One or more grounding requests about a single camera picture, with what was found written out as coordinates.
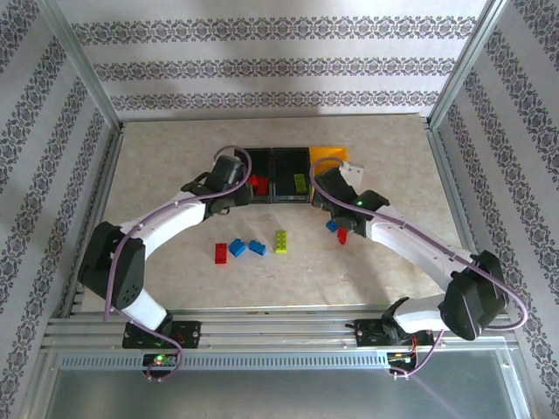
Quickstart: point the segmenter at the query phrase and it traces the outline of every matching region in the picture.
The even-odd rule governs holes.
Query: wallpaper
[[[484,3],[60,1],[124,120],[426,116]]]
[[[559,417],[558,5],[510,2],[438,130],[478,249],[528,305],[517,335],[543,417]]]
[[[0,418],[74,269],[109,128],[37,5],[0,0]]]

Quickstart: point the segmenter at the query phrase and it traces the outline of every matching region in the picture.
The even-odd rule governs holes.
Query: blue lego brick
[[[329,229],[330,231],[332,231],[333,233],[336,233],[338,231],[338,224],[335,223],[334,220],[330,220],[326,223],[326,228]]]
[[[229,251],[233,254],[235,258],[238,258],[238,256],[242,252],[244,252],[245,249],[246,246],[240,238],[236,238],[235,241],[229,245]]]
[[[260,256],[264,256],[266,254],[266,247],[262,243],[257,242],[256,240],[251,240],[250,243],[248,244],[248,248],[251,251],[258,253]]]

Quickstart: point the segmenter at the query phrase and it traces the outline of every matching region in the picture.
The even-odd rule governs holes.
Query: marble tabletop
[[[387,197],[407,217],[459,244],[417,115],[129,123],[104,218],[122,223],[166,202],[209,170],[215,151],[228,144],[344,146],[349,159],[364,166],[363,189]],[[441,292],[416,266],[380,244],[349,235],[340,245],[326,229],[327,220],[328,213],[309,204],[233,209],[152,254],[145,287],[168,309],[388,304]],[[273,252],[276,230],[287,232],[287,254]],[[268,252],[229,254],[227,264],[215,265],[215,244],[236,237],[259,240]],[[87,291],[81,311],[102,307]]]

